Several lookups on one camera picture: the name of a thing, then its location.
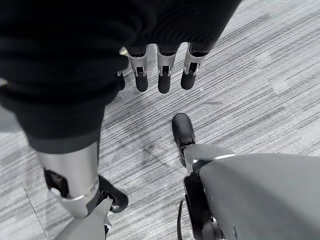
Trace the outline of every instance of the striped carpet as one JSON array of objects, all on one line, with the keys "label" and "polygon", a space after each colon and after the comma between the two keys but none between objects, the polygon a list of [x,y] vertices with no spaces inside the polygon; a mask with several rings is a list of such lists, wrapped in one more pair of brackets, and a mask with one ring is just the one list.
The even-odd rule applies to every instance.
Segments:
[{"label": "striped carpet", "polygon": [[[158,92],[151,45],[148,91],[129,72],[106,107],[99,172],[129,195],[128,208],[109,216],[109,240],[177,239],[187,172],[171,132],[176,113],[189,115],[198,143],[320,156],[320,1],[245,0],[189,91],[180,87],[186,46],[168,94]],[[52,240],[71,217],[48,193],[24,134],[1,127],[0,239]],[[188,218],[184,206],[184,240],[193,239]]]}]

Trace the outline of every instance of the floor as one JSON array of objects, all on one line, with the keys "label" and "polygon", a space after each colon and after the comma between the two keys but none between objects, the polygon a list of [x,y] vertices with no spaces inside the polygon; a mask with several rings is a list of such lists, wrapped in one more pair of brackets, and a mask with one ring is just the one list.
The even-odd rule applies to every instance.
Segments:
[{"label": "floor", "polygon": [[[156,59],[149,58],[148,91],[138,92],[129,72],[125,90],[106,107],[99,172],[129,195],[128,208],[109,216],[109,240],[177,239],[187,172],[171,133],[176,113],[189,115],[198,143],[237,154],[320,156],[320,1],[245,0],[189,91],[180,87],[185,50],[168,94],[158,92]],[[52,240],[71,217],[10,124],[0,124],[0,239]],[[193,239],[186,206],[182,222],[183,239]]]}]

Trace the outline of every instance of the black sleeve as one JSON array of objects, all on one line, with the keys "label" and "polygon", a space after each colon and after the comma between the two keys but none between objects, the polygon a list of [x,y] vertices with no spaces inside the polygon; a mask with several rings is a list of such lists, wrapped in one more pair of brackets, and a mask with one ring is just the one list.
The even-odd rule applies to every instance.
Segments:
[{"label": "black sleeve", "polygon": [[119,55],[152,29],[165,1],[0,3],[0,103],[33,148],[72,152],[99,138],[104,108],[118,92]]}]

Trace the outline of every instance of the black fingertip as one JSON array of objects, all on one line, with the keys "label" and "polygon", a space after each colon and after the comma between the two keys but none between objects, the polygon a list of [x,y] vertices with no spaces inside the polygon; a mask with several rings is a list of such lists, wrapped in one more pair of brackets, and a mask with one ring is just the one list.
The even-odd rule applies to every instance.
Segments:
[{"label": "black fingertip", "polygon": [[118,86],[119,86],[119,90],[122,91],[123,89],[125,89],[126,87],[126,82],[125,82],[125,77],[124,77],[124,74],[121,72],[121,75],[118,76],[118,74],[116,73],[115,74],[115,79],[118,83]]},{"label": "black fingertip", "polygon": [[189,70],[189,74],[182,73],[181,77],[181,87],[185,90],[191,89],[195,84],[196,76],[194,72]]},{"label": "black fingertip", "polygon": [[148,89],[147,76],[143,76],[139,73],[139,75],[135,77],[135,85],[140,92],[145,92]]},{"label": "black fingertip", "polygon": [[163,73],[162,76],[159,75],[159,80],[158,80],[159,92],[162,94],[166,94],[167,92],[169,92],[170,82],[171,82],[171,77],[168,76],[167,73]]}]

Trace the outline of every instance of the black cable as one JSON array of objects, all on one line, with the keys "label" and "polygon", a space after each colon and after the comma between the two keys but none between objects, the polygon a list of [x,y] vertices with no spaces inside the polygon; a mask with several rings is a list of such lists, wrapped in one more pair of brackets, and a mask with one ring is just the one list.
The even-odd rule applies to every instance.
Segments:
[{"label": "black cable", "polygon": [[183,240],[182,239],[182,233],[181,233],[181,214],[182,214],[182,206],[184,204],[184,200],[182,199],[180,201],[180,206],[179,206],[179,212],[178,212],[178,219],[177,219],[177,224],[176,224],[176,233],[178,235],[178,240]]}]

